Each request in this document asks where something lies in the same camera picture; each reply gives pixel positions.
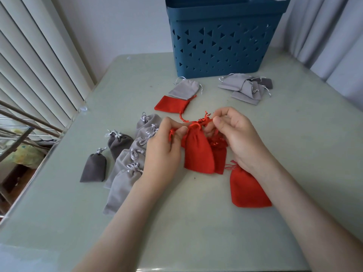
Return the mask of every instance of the right hand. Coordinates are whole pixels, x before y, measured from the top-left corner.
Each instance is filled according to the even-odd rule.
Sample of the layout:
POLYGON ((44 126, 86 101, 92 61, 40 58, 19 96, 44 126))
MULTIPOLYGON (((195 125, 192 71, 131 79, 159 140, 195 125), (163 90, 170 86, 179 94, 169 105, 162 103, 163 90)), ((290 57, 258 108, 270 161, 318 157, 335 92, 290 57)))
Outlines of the right hand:
POLYGON ((251 121, 232 107, 217 109, 213 121, 204 129, 208 136, 217 128, 227 139, 234 159, 244 170, 256 177, 264 164, 274 157, 266 148, 251 121))

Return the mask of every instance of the table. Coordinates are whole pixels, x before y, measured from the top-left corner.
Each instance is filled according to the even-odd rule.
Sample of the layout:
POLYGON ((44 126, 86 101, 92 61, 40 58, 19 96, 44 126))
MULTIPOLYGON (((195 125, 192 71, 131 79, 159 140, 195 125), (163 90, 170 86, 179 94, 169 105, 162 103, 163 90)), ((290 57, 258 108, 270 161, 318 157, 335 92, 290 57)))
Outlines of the table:
MULTIPOLYGON (((253 106, 199 78, 187 120, 233 106, 247 115, 270 151, 340 223, 363 239, 363 114, 296 59, 269 49, 259 75, 272 97, 253 106)), ((143 111, 176 79, 172 53, 122 55, 87 99, 59 145, 1 224, 1 271, 69 271, 111 220, 102 214, 103 183, 79 183, 89 154, 107 129, 134 135, 143 111)), ((178 120, 177 114, 158 112, 178 120)), ((112 158, 105 151, 109 168, 112 158)), ((227 161, 232 159, 228 151, 227 161)), ((138 271, 308 270, 296 240, 274 207, 231 203, 229 171, 205 175, 180 168, 145 232, 138 271)))

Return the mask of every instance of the basket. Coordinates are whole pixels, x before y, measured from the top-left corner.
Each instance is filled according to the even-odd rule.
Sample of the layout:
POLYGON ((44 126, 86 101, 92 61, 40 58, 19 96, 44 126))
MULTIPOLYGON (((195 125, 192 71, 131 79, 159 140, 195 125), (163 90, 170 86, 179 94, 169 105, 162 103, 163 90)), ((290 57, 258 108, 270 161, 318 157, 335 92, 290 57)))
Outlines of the basket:
POLYGON ((178 76, 258 71, 290 0, 165 0, 178 76))

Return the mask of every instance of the light gray velvet pouch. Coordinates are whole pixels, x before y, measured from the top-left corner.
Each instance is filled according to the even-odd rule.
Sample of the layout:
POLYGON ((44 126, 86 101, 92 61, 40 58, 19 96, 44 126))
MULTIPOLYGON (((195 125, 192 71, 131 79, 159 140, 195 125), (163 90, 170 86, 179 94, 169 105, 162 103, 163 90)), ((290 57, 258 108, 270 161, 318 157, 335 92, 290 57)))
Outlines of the light gray velvet pouch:
POLYGON ((127 165, 127 170, 116 175, 103 210, 105 215, 114 215, 118 211, 142 173, 143 171, 138 163, 131 163, 127 165))
POLYGON ((244 82, 249 78, 251 77, 244 73, 230 74, 227 77, 219 78, 222 83, 218 84, 218 87, 231 91, 240 91, 244 82))
POLYGON ((110 189, 116 175, 122 170, 126 170, 127 165, 130 163, 138 163, 140 168, 144 168, 145 150, 138 149, 136 147, 123 150, 116 159, 115 165, 105 182, 104 188, 110 189))
POLYGON ((102 182, 106 176, 107 160, 102 151, 106 148, 98 148, 95 154, 88 157, 79 182, 102 182))
POLYGON ((189 80, 189 79, 183 79, 180 81, 174 89, 172 89, 168 95, 188 100, 193 95, 197 93, 199 90, 200 83, 197 81, 189 80))
POLYGON ((152 124, 160 125, 161 118, 157 114, 146 115, 142 113, 140 120, 136 124, 136 137, 139 137, 138 133, 141 128, 151 127, 152 124))

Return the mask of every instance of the vertical blind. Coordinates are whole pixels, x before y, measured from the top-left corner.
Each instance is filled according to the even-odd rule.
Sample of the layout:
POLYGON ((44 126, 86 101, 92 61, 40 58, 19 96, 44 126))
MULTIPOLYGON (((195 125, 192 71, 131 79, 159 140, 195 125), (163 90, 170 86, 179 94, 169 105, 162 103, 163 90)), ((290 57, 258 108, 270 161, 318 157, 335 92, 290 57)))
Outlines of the vertical blind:
POLYGON ((51 0, 0 0, 0 100, 64 129, 93 86, 51 0))

